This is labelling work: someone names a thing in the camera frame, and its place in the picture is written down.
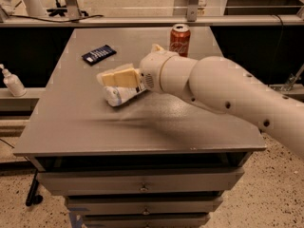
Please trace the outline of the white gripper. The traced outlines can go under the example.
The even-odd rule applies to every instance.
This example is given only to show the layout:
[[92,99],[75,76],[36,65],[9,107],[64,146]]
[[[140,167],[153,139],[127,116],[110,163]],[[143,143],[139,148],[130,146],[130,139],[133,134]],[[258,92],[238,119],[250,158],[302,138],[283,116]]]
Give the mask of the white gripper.
[[153,44],[151,51],[140,62],[140,76],[139,71],[132,64],[125,64],[99,73],[96,76],[97,81],[102,86],[128,88],[135,88],[142,81],[148,90],[163,93],[161,86],[162,68],[170,58],[178,56],[178,53],[164,50],[158,44]]

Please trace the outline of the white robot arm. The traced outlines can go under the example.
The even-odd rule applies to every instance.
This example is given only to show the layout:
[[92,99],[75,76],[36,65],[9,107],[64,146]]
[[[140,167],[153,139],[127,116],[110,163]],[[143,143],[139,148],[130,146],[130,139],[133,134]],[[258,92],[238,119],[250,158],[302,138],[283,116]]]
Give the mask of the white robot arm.
[[138,68],[131,64],[99,73],[102,86],[166,93],[196,107],[247,121],[304,158],[304,104],[219,56],[195,60],[154,44]]

